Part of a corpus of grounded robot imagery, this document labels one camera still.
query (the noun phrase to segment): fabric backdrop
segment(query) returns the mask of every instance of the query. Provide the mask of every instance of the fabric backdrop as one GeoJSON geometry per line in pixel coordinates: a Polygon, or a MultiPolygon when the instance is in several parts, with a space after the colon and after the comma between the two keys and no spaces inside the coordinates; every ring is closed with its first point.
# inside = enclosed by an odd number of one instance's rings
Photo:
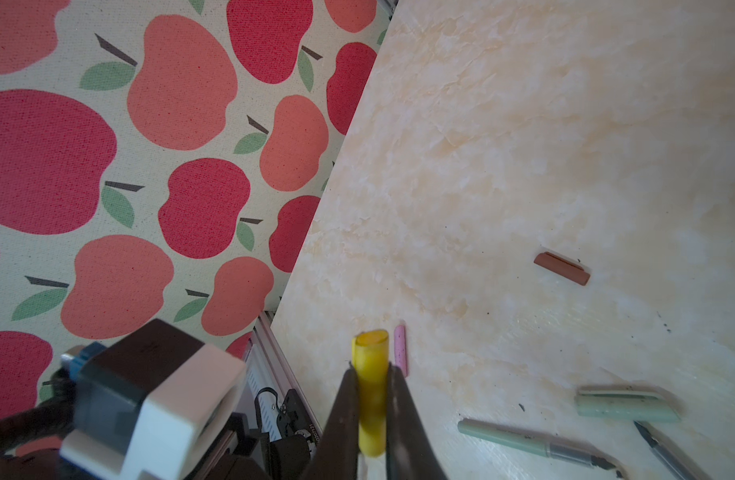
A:
{"type": "Polygon", "coordinates": [[[387,26],[375,0],[0,2],[0,418],[153,317],[244,349],[387,26]]]}

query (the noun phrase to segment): marker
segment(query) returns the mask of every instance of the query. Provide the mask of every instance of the marker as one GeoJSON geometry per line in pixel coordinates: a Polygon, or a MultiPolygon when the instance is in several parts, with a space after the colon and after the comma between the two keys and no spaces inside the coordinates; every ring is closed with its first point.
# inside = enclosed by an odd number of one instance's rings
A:
{"type": "MultiPolygon", "coordinates": [[[[589,468],[600,467],[603,470],[613,470],[615,468],[615,465],[611,462],[608,462],[603,457],[593,455],[592,452],[560,443],[547,442],[542,438],[521,433],[507,432],[489,423],[478,422],[477,420],[470,420],[468,418],[461,420],[458,422],[458,431],[464,435],[482,438],[483,440],[516,448],[537,456],[556,458],[557,460],[564,460],[565,462],[576,463],[589,468]]],[[[618,478],[623,478],[620,470],[616,470],[615,475],[618,478]]]]}
{"type": "Polygon", "coordinates": [[[373,330],[352,340],[352,365],[359,385],[358,444],[367,457],[386,449],[386,390],[389,375],[389,332],[373,330]]]}
{"type": "Polygon", "coordinates": [[[405,325],[397,325],[397,328],[394,329],[394,365],[400,367],[403,377],[407,377],[407,354],[405,345],[405,325]]]}
{"type": "Polygon", "coordinates": [[[639,434],[648,442],[653,455],[658,457],[658,460],[663,463],[664,466],[670,471],[674,478],[679,480],[698,480],[698,477],[693,475],[686,466],[680,462],[673,453],[666,449],[663,445],[658,443],[658,440],[650,435],[650,430],[645,428],[640,422],[634,422],[634,426],[639,430],[639,434]]]}

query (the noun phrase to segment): brown eraser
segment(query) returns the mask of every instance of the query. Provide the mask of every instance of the brown eraser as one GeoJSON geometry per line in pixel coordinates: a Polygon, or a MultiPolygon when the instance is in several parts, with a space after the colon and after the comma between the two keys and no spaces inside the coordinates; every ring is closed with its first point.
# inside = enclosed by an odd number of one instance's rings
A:
{"type": "Polygon", "coordinates": [[[542,266],[547,270],[553,271],[557,275],[562,275],[568,280],[578,283],[579,285],[585,285],[589,282],[591,275],[589,272],[584,271],[581,265],[573,264],[564,258],[559,258],[557,255],[552,255],[549,252],[543,252],[539,254],[533,263],[542,266]]]}

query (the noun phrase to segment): table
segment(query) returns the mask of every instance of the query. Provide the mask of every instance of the table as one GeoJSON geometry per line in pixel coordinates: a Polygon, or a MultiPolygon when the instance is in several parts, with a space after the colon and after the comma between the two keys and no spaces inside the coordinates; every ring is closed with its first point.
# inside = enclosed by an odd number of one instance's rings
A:
{"type": "Polygon", "coordinates": [[[403,0],[272,326],[323,426],[353,335],[400,321],[450,478],[612,478],[465,417],[669,478],[584,386],[662,392],[656,429],[735,478],[735,2],[403,0]]]}

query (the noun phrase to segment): yellow chalk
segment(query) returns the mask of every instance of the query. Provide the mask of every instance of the yellow chalk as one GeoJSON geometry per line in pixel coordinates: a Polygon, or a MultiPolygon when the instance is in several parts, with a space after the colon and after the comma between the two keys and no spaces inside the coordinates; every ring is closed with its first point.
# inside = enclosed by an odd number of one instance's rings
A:
{"type": "Polygon", "coordinates": [[[389,332],[373,330],[355,336],[352,365],[360,387],[360,450],[365,456],[377,457],[386,449],[389,332]]]}

